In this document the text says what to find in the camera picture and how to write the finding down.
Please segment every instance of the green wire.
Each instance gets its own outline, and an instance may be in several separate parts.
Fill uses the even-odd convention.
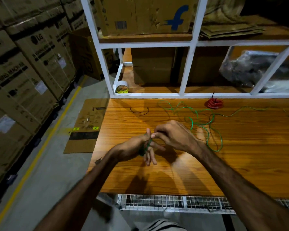
[[[232,113],[231,115],[226,116],[226,115],[221,114],[221,113],[214,113],[211,109],[201,109],[201,110],[198,110],[198,111],[197,111],[197,110],[195,110],[195,109],[193,109],[193,108],[191,108],[191,107],[188,107],[188,106],[184,106],[184,107],[182,107],[182,108],[178,108],[180,104],[185,105],[182,101],[179,102],[175,108],[173,108],[173,107],[171,106],[171,104],[170,104],[169,102],[165,101],[165,100],[162,100],[162,101],[159,101],[159,102],[158,102],[158,104],[160,104],[160,103],[166,103],[166,104],[170,105],[170,108],[165,108],[165,107],[162,107],[162,106],[160,106],[160,107],[163,108],[165,111],[167,111],[167,110],[172,111],[172,112],[173,112],[174,114],[176,114],[178,117],[179,117],[178,111],[180,111],[180,110],[182,110],[182,109],[186,109],[186,108],[187,108],[187,109],[190,109],[191,112],[196,115],[196,120],[197,120],[197,121],[195,122],[191,117],[184,117],[184,121],[185,121],[186,123],[188,123],[188,124],[191,124],[190,130],[192,130],[194,126],[198,126],[198,127],[203,128],[204,130],[206,130],[207,133],[208,133],[208,135],[207,135],[207,137],[206,137],[206,144],[207,144],[207,146],[208,146],[212,151],[215,151],[215,152],[219,152],[219,151],[223,148],[223,139],[222,139],[222,136],[221,136],[220,132],[219,132],[218,130],[212,128],[212,126],[211,126],[212,123],[213,123],[213,121],[214,121],[214,119],[215,119],[215,115],[220,115],[220,116],[223,116],[223,117],[231,117],[231,116],[235,115],[237,112],[239,112],[241,109],[244,109],[244,108],[250,108],[250,109],[253,109],[253,110],[257,110],[257,111],[264,111],[264,110],[267,110],[267,109],[268,109],[268,108],[265,108],[265,109],[256,109],[256,108],[252,108],[252,107],[249,107],[249,106],[242,106],[241,108],[239,108],[238,110],[236,110],[236,111],[235,111],[234,113]],[[202,122],[200,122],[200,120],[199,120],[199,113],[205,112],[205,111],[211,112],[211,115],[209,116],[209,121],[208,121],[208,122],[202,123]],[[214,150],[214,149],[212,149],[212,148],[209,146],[210,132],[209,132],[209,130],[208,130],[207,128],[204,127],[204,126],[206,126],[206,125],[209,125],[209,129],[215,131],[215,132],[218,133],[219,136],[220,136],[221,146],[220,146],[220,148],[218,148],[217,150]]]

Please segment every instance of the box label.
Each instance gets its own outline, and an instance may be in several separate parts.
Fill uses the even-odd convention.
[[[0,132],[6,134],[11,127],[14,125],[15,121],[9,118],[6,114],[0,118]]]
[[[41,80],[36,86],[35,89],[38,91],[39,94],[43,95],[44,92],[47,90],[47,86]]]
[[[66,67],[66,62],[65,62],[64,58],[61,58],[61,59],[59,60],[59,65],[61,66],[62,69],[63,69],[64,67]]]

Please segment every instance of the lg logo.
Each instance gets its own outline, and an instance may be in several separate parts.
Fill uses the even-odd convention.
[[[33,44],[37,45],[39,41],[43,39],[42,34],[38,34],[36,36],[31,36],[31,41]]]

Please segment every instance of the wooden table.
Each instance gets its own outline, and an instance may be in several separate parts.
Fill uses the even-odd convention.
[[[196,117],[190,111],[179,115],[165,112],[157,99],[111,99],[88,170],[118,143],[142,135],[146,128],[154,131],[168,120]],[[173,106],[180,101],[200,110],[203,99],[170,99]],[[222,137],[224,147],[217,155],[260,190],[273,197],[289,198],[289,99],[227,99],[217,112],[229,115],[243,105],[266,111],[244,109],[232,117],[217,116],[212,127]],[[147,112],[144,116],[132,113]],[[201,115],[204,122],[208,116]],[[212,133],[211,147],[220,146],[219,136]],[[145,166],[141,156],[121,162],[113,169],[101,192],[115,194],[200,195],[223,196],[204,167],[188,153],[156,151],[158,165]]]

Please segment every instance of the white metal shelf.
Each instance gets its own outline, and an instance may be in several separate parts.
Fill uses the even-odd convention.
[[[100,43],[98,38],[98,31],[96,28],[93,12],[91,9],[90,0],[81,0],[88,26],[92,35],[92,39],[96,48],[96,52],[104,73],[106,85],[111,98],[210,98],[212,93],[185,93],[186,84],[189,77],[190,68],[192,65],[196,47],[207,46],[264,46],[264,45],[285,45],[288,46],[281,52],[271,66],[268,68],[263,77],[255,85],[250,93],[216,93],[219,98],[289,98],[289,93],[259,93],[266,82],[272,77],[276,70],[281,66],[284,60],[289,56],[289,40],[217,40],[217,41],[199,41],[200,29],[205,14],[208,0],[199,0],[196,16],[194,20],[192,40],[177,41],[177,42],[136,42],[136,43]],[[127,93],[117,94],[116,83],[119,80],[123,66],[132,66],[132,62],[123,62],[122,48],[156,48],[156,47],[189,47],[181,87],[179,93]],[[117,72],[115,82],[110,83],[109,71],[105,61],[102,49],[118,48],[120,57],[120,66]]]

